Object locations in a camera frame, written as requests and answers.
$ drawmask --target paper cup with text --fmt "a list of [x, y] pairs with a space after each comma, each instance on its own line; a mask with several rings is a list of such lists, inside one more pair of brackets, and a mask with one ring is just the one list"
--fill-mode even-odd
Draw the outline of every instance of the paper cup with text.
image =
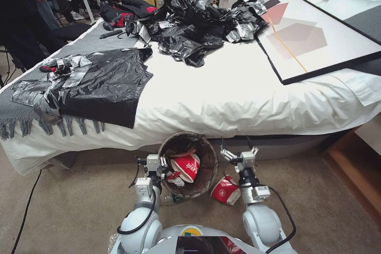
[[222, 203], [233, 205], [241, 196], [241, 191], [223, 177], [213, 188], [210, 196]]
[[200, 168], [200, 159], [196, 154], [189, 154], [183, 157], [172, 158], [172, 167], [180, 172], [180, 178], [188, 183], [193, 183]]

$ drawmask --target orange line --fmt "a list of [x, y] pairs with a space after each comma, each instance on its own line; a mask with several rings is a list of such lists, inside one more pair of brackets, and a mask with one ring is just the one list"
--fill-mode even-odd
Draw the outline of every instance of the orange line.
[[298, 61], [298, 59], [296, 58], [296, 56], [292, 53], [292, 51], [286, 46], [286, 44], [281, 40], [281, 38], [279, 38], [275, 28], [274, 28], [274, 25], [273, 25], [273, 22], [271, 21], [270, 17], [267, 16], [269, 18], [269, 21], [270, 21], [270, 24], [271, 24], [271, 27], [273, 28], [274, 30], [274, 34], [275, 36], [277, 37], [277, 39], [283, 44], [283, 46], [288, 50], [288, 52], [294, 57], [294, 59], [298, 62], [298, 64], [302, 67], [302, 69], [304, 69], [304, 71], [307, 73], [308, 71], [304, 68], [304, 66], [300, 63], [300, 61]]

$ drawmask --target white bed sheet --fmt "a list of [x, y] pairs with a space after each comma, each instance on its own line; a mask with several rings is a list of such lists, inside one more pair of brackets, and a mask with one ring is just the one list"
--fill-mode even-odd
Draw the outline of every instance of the white bed sheet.
[[155, 42], [152, 49], [146, 65], [154, 76], [140, 97], [134, 129], [106, 124], [105, 132], [96, 134], [92, 121], [85, 120], [87, 135], [73, 123], [71, 137], [62, 137], [55, 126], [46, 136], [34, 121], [31, 134], [22, 137], [16, 126], [15, 137], [1, 142], [15, 170], [26, 175], [67, 151], [136, 150], [178, 131], [209, 138], [327, 134], [364, 124], [381, 112], [381, 77], [376, 75], [343, 69], [284, 86], [255, 42], [225, 43], [208, 53], [201, 68], [160, 54]]

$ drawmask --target gray carpet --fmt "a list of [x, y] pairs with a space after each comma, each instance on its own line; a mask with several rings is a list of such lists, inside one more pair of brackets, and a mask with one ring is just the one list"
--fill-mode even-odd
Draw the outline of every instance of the gray carpet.
[[[16, 253], [106, 253], [110, 235], [132, 210], [134, 154], [117, 149], [84, 151], [73, 168], [44, 169]], [[232, 169], [229, 173], [235, 178]], [[314, 152], [257, 162], [262, 183], [277, 189], [292, 213], [297, 233], [291, 244], [299, 253], [381, 253], [381, 234], [363, 208]], [[18, 175], [0, 149], [0, 253], [10, 253], [37, 174]], [[222, 177], [221, 166], [218, 179]], [[267, 203], [286, 233], [287, 216], [277, 200]], [[250, 242], [242, 223], [244, 205], [221, 205], [209, 196], [162, 207], [163, 227], [198, 223]]]

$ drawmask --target framed picture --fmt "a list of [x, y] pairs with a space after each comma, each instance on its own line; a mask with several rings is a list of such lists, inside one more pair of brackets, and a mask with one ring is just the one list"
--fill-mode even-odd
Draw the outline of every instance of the framed picture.
[[259, 1], [269, 24], [258, 40], [285, 85], [381, 58], [380, 42], [306, 0]]

